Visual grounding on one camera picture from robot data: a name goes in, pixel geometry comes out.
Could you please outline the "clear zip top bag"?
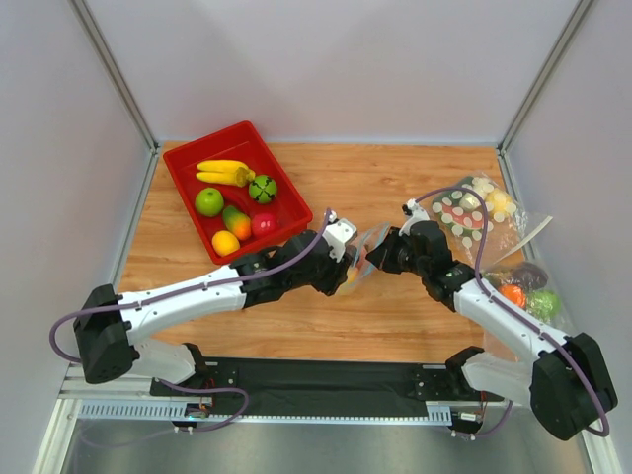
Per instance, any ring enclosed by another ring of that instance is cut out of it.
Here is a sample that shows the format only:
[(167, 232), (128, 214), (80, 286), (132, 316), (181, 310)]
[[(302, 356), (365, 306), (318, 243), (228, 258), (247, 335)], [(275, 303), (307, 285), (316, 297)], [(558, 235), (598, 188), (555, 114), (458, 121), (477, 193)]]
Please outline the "clear zip top bag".
[(347, 270), (347, 280), (339, 287), (337, 294), (352, 294), (375, 270), (375, 266), (367, 259), (367, 254), (377, 248), (385, 239), (390, 228), (389, 222), (381, 222), (363, 232), (353, 240), (347, 248), (352, 257)]

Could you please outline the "fake peach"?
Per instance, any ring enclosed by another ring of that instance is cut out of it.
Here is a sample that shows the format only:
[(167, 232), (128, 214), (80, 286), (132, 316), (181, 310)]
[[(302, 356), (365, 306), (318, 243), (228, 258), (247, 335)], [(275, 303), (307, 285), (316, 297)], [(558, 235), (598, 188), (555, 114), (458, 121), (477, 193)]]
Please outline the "fake peach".
[(358, 267), (350, 267), (347, 270), (347, 280), (346, 280), (346, 284), (351, 285), (353, 284), (359, 275), (359, 268)]

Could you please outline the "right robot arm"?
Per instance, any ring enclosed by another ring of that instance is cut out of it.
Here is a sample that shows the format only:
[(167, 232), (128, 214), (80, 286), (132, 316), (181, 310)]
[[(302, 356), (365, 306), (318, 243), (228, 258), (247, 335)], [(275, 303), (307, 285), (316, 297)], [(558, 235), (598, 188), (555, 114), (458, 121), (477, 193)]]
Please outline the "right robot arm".
[(393, 227), (366, 258), (390, 274), (411, 273), (429, 296), (495, 335), (516, 362), (487, 352), (461, 366), (467, 384), (531, 409), (540, 425), (561, 440), (581, 431), (607, 437), (607, 414), (617, 395), (597, 341), (569, 336), (530, 316), (495, 290), (472, 267), (453, 259), (437, 223)]

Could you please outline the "pink fake fruit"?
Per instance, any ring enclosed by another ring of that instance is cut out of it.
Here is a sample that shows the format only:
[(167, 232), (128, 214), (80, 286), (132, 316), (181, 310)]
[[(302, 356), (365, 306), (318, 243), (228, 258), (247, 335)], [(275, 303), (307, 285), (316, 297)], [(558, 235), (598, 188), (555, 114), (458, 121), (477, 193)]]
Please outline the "pink fake fruit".
[(375, 266), (366, 257), (359, 259), (357, 267), (359, 268), (358, 276), (360, 278), (368, 277), (375, 270)]

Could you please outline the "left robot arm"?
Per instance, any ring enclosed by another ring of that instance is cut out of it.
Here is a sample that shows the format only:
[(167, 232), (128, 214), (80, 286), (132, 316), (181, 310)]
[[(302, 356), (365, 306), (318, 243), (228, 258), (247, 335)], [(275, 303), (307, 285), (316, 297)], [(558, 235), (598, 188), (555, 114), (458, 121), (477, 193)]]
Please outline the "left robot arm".
[(310, 286), (327, 296), (346, 280), (351, 230), (303, 231), (282, 246), (248, 254), (215, 271), (146, 292), (90, 294), (73, 329), (85, 380), (101, 384), (126, 374), (184, 384), (201, 373), (193, 344), (171, 345), (154, 334), (197, 318), (276, 302)]

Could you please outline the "dark purple fake fruit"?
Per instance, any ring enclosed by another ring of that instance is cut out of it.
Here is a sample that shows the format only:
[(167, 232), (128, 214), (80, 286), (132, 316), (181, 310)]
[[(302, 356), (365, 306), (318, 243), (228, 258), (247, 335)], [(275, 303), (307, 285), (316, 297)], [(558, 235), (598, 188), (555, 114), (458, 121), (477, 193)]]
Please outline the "dark purple fake fruit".
[(344, 254), (345, 261), (350, 266), (356, 265), (357, 248), (353, 245), (347, 246)]

